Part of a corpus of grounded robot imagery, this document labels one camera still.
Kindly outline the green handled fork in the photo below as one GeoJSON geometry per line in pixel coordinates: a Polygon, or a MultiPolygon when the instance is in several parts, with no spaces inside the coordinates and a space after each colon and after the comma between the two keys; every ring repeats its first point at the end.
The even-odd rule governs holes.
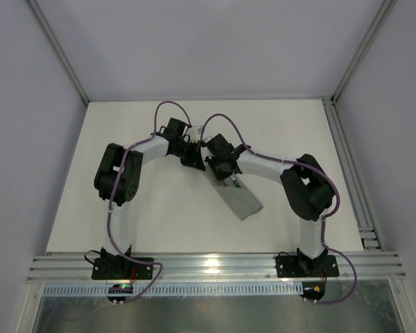
{"type": "Polygon", "coordinates": [[[243,185],[241,184],[241,181],[237,177],[232,176],[231,180],[232,180],[235,187],[237,187],[237,188],[242,188],[243,187],[243,185]]]}

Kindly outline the grey cloth napkin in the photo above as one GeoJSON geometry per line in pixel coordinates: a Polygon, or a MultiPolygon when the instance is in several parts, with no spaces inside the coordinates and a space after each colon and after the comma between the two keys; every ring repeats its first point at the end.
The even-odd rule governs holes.
{"type": "Polygon", "coordinates": [[[216,190],[218,195],[223,199],[225,204],[240,221],[259,213],[263,209],[261,201],[238,176],[232,175],[241,181],[241,184],[243,185],[242,188],[234,186],[231,180],[232,176],[228,177],[232,183],[232,186],[228,187],[225,186],[223,181],[215,179],[211,170],[206,170],[204,175],[211,183],[212,187],[216,190]]]}

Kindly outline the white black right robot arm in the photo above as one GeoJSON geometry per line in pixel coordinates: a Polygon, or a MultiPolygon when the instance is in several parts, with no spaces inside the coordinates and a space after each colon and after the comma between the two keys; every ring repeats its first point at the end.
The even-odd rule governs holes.
{"type": "Polygon", "coordinates": [[[245,144],[234,147],[221,134],[202,144],[208,150],[205,162],[217,180],[233,174],[251,174],[281,184],[293,212],[300,218],[300,244],[297,265],[304,275],[317,273],[328,250],[325,249],[324,218],[331,207],[336,188],[318,161],[310,154],[296,160],[254,152],[245,144]]]}

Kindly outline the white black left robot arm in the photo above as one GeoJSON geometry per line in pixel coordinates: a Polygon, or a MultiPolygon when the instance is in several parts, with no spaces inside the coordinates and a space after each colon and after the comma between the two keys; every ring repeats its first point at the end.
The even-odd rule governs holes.
{"type": "Polygon", "coordinates": [[[126,260],[131,255],[128,239],[130,201],[140,183],[142,167],[167,155],[178,157],[185,167],[205,171],[200,151],[200,126],[171,118],[149,138],[130,146],[109,144],[94,178],[94,188],[105,202],[107,222],[101,259],[126,260]]]}

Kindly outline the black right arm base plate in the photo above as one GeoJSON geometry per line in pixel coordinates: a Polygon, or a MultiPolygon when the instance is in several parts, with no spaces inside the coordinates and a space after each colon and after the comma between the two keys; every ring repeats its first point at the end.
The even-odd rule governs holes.
{"type": "Polygon", "coordinates": [[[275,269],[279,278],[321,278],[340,276],[336,257],[324,251],[310,259],[302,253],[279,253],[275,257],[275,269]]]}

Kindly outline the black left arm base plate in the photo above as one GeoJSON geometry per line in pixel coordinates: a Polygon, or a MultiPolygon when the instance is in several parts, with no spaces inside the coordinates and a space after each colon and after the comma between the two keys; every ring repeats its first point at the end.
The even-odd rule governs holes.
{"type": "Polygon", "coordinates": [[[126,260],[120,255],[113,255],[103,248],[93,252],[99,254],[92,262],[93,280],[151,280],[153,278],[152,257],[135,257],[137,261],[148,263],[144,265],[126,260]]]}

